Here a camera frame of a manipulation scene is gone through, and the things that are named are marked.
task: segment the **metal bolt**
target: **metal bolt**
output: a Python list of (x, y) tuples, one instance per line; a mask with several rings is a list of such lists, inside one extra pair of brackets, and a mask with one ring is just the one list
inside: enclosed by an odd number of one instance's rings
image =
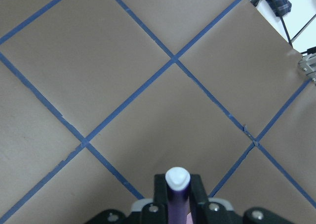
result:
[(255, 210), (251, 213), (252, 217), (254, 219), (262, 220), (263, 219), (263, 213), (261, 211)]
[(108, 221), (109, 222), (116, 222), (119, 219), (118, 215), (113, 215), (113, 213), (110, 213), (110, 215), (108, 216)]
[(156, 213), (156, 212), (159, 211), (159, 207), (151, 205), (149, 207), (149, 211), (152, 212), (152, 213)]
[(208, 207), (211, 211), (215, 211), (215, 212), (219, 211), (219, 206), (217, 203), (210, 203), (210, 205), (208, 205)]

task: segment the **tape grid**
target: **tape grid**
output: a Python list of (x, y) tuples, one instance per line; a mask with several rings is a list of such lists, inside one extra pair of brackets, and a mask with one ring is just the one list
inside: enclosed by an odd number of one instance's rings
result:
[[(0, 38), (0, 44), (4, 43), (16, 33), (21, 31), (27, 25), (31, 24), (38, 17), (46, 13), (49, 9), (54, 7), (62, 0), (52, 0), (50, 3), (42, 7), (39, 11), (27, 18), (21, 24), (13, 28), (7, 34)], [(36, 194), (49, 180), (51, 180), (63, 167), (65, 167), (77, 154), (83, 149), (88, 149), (121, 183), (124, 185), (136, 198), (141, 199), (143, 195), (124, 178), (109, 161), (102, 156), (102, 154), (92, 146), (91, 141), (112, 119), (114, 119), (122, 110), (124, 110), (138, 95), (140, 95), (151, 83), (153, 83), (159, 76), (161, 76), (173, 63), (176, 63), (184, 73), (186, 73), (203, 92), (214, 102), (224, 114), (250, 139), (253, 136), (241, 125), (241, 123), (204, 87), (204, 85), (180, 62), (179, 58), (194, 45), (205, 33), (207, 33), (217, 22), (219, 22), (228, 12), (230, 12), (241, 0), (235, 0), (223, 12), (221, 12), (213, 21), (211, 21), (199, 34), (197, 34), (189, 43), (187, 43), (177, 54), (172, 52), (155, 36), (155, 34), (136, 16), (136, 14), (122, 1), (115, 0), (117, 3), (135, 20), (135, 22), (158, 44), (158, 46), (170, 57), (170, 60), (161, 67), (152, 77), (150, 77), (138, 90), (136, 90), (125, 102), (123, 102), (115, 111), (113, 111), (101, 124), (99, 124), (86, 138), (84, 138), (78, 130), (66, 121), (61, 113), (35, 88), (30, 81), (21, 73), (14, 65), (0, 52), (0, 60), (3, 64), (27, 87), (34, 95), (43, 103), (48, 110), (81, 142), (80, 145), (68, 155), (66, 160), (58, 164), (50, 173), (48, 173), (39, 183), (37, 183), (25, 196), (23, 196), (7, 213), (0, 218), (0, 224), (4, 223), (17, 210), (19, 210), (34, 194)], [(253, 143), (245, 150), (241, 157), (235, 162), (230, 170), (225, 174), (222, 180), (212, 190), (210, 196), (214, 196), (218, 190), (226, 183), (235, 170), (239, 167), (242, 161), (247, 157), (248, 153), (256, 147), (256, 144), (263, 138), (267, 131), (275, 124), (282, 113), (289, 107), (289, 105), (297, 98), (301, 91), (307, 86), (309, 81), (304, 82), (299, 89), (290, 97), (286, 104), (278, 111), (270, 123), (263, 129), (259, 136)], [(257, 146), (268, 159), (288, 178), (288, 180), (303, 194), (303, 196), (315, 207), (315, 201), (298, 185), (298, 183), (283, 169), (277, 161), (262, 147)]]

